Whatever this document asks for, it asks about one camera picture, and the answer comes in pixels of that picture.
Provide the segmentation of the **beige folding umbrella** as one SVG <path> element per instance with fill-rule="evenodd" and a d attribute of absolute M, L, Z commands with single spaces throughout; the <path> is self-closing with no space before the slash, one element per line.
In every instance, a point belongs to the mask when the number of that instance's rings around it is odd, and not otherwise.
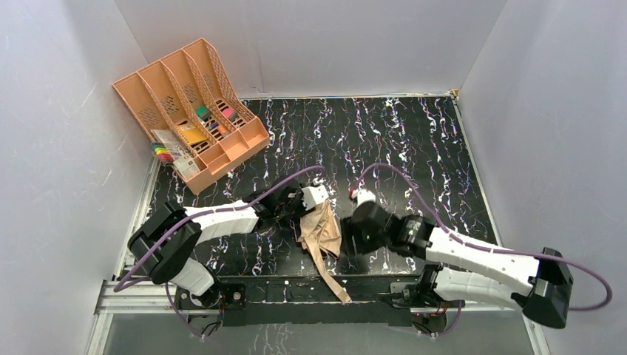
<path fill-rule="evenodd" d="M 342 244 L 342 234 L 331 202 L 325 200 L 317 204 L 312 212 L 300 218 L 299 227 L 300 236 L 296 241 L 311 256 L 319 276 L 341 304 L 352 302 L 348 292 L 331 276 L 325 264 L 325 257 L 339 257 Z"/>

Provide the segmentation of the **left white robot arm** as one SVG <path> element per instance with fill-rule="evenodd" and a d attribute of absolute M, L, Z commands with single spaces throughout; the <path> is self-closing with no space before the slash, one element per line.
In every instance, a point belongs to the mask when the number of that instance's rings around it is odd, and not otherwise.
<path fill-rule="evenodd" d="M 136 264 L 117 289 L 133 285 L 132 276 L 142 271 L 155 285 L 172 283 L 196 297 L 206 296 L 219 282 L 213 271 L 192 258 L 197 245 L 300 218 L 327 198 L 322 185 L 305 186 L 284 179 L 269 189 L 219 206 L 195 208 L 167 202 L 130 237 L 127 247 Z"/>

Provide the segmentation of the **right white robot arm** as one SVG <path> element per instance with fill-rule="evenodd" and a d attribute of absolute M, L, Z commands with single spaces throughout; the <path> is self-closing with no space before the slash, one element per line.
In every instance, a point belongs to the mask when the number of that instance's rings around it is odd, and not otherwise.
<path fill-rule="evenodd" d="M 385 247 L 430 263 L 407 297 L 423 294 L 435 302 L 497 305 L 550 328 L 566 327 L 574 279 L 563 255 L 553 248 L 523 255 L 445 231 L 427 217 L 398 217 L 371 201 L 341 219 L 340 226 L 360 254 Z"/>

